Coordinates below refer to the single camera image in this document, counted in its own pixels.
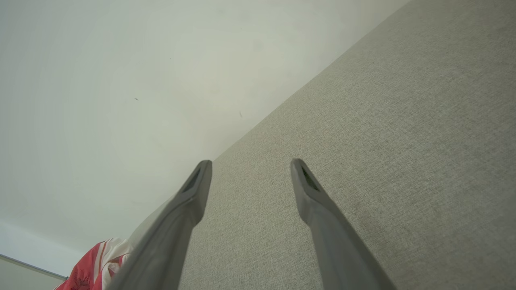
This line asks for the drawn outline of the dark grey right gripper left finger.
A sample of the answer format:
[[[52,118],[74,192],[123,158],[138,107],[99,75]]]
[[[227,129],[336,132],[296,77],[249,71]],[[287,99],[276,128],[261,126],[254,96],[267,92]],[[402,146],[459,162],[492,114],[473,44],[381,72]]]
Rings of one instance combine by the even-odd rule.
[[[203,160],[144,233],[110,290],[177,290],[192,230],[201,222],[212,180]]]

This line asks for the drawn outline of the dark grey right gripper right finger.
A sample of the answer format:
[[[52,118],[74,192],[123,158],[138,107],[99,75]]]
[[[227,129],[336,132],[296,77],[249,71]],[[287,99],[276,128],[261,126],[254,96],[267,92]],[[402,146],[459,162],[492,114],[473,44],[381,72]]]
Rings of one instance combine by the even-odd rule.
[[[300,218],[311,230],[326,290],[394,290],[395,285],[306,163],[291,161]]]

